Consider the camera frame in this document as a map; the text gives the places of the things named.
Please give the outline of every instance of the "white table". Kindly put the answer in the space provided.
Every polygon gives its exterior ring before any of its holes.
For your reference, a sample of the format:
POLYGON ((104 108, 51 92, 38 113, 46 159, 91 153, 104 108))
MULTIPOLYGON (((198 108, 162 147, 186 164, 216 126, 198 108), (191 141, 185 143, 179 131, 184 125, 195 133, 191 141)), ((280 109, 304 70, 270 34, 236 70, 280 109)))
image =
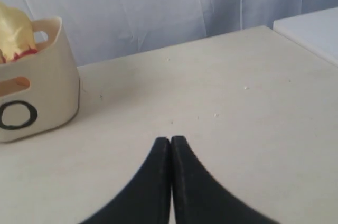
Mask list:
POLYGON ((277 20, 274 30, 338 65, 338 7, 277 20))
POLYGON ((79 223, 177 134, 263 214, 336 223, 338 69, 294 42, 258 27, 79 71, 75 120, 0 145, 0 223, 79 223))

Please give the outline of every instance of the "white fabric backdrop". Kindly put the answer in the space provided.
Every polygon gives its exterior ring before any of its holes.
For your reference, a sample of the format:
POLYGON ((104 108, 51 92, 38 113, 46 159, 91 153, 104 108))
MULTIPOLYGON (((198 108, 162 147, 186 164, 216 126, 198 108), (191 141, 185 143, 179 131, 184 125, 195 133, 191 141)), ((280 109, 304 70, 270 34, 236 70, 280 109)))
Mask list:
POLYGON ((338 0, 2 0, 32 19, 63 18, 87 64, 338 6, 338 0))

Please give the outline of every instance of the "table surface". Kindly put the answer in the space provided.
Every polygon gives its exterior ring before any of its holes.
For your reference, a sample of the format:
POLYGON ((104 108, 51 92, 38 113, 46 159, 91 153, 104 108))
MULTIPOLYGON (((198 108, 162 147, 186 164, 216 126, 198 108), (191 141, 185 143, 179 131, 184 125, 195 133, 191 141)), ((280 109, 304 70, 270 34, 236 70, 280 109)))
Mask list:
POLYGON ((0 223, 79 223, 126 185, 156 137, 172 135, 262 213, 336 223, 335 66, 257 27, 79 71, 71 123, 0 145, 0 223))
POLYGON ((277 20, 274 30, 338 65, 338 7, 277 20))

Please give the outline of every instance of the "white curtain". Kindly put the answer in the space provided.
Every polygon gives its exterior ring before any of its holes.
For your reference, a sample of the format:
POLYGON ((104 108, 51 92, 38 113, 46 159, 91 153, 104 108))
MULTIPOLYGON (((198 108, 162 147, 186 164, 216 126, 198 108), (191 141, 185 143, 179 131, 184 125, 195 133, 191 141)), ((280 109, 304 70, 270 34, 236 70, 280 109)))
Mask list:
POLYGON ((2 0, 32 19, 59 15, 79 65, 338 6, 338 0, 2 0))

